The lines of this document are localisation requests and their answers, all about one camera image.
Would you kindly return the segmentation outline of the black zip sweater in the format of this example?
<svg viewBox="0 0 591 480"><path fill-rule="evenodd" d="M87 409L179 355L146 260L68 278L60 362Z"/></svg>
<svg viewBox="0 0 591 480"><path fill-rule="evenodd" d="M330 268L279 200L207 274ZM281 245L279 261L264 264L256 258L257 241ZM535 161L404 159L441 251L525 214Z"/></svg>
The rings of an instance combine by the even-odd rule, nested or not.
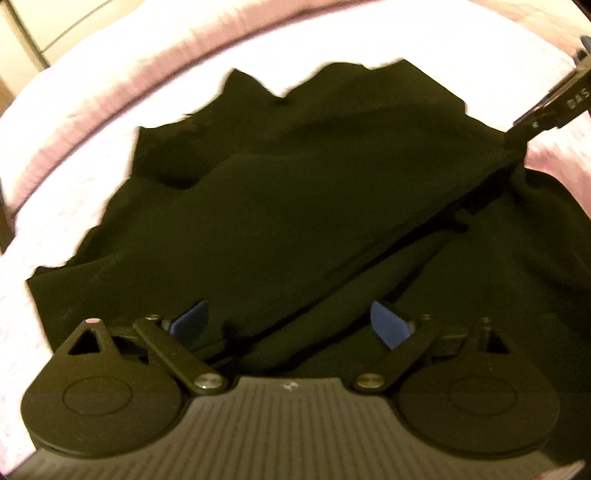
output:
<svg viewBox="0 0 591 480"><path fill-rule="evenodd" d="M494 320L559 391L590 388L590 221L526 148L408 62L332 64L283 97L233 71L138 132L76 254L29 279L59 346L83 320L207 317L183 340L260 376L353 375L385 353L370 305Z"/></svg>

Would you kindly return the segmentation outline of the pink rose bed blanket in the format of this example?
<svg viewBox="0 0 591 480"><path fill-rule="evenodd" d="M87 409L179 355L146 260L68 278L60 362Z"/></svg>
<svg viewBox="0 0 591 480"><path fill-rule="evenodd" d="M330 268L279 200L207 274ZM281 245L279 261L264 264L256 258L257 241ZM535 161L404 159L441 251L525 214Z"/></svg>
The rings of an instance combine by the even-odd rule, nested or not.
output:
<svg viewBox="0 0 591 480"><path fill-rule="evenodd" d="M571 1L146 1L39 73L1 118L16 235L1 257L1 471L34 453L22 397L52 355L27 284L60 267L127 180L141 128L211 102L237 69L277 96L325 65L407 59L499 129L574 65Z"/></svg>

